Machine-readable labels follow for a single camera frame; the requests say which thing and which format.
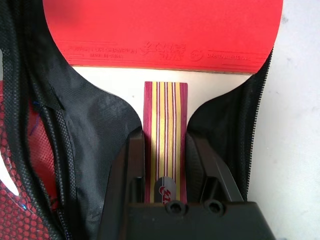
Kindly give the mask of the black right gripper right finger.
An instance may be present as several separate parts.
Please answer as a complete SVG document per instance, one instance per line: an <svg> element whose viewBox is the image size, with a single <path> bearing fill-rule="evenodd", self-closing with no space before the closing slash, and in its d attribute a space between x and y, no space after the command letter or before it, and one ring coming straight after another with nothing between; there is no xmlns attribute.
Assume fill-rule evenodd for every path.
<svg viewBox="0 0 320 240"><path fill-rule="evenodd" d="M189 203L244 201L225 161L205 137L191 132L186 134L186 194Z"/></svg>

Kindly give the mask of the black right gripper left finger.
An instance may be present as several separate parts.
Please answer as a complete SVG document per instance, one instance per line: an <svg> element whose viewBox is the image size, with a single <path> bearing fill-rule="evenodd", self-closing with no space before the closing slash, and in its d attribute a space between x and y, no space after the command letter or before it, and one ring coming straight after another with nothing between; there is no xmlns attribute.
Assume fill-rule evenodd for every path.
<svg viewBox="0 0 320 240"><path fill-rule="evenodd" d="M98 228L100 240L125 240L128 208L145 197L145 138L133 130L113 161Z"/></svg>

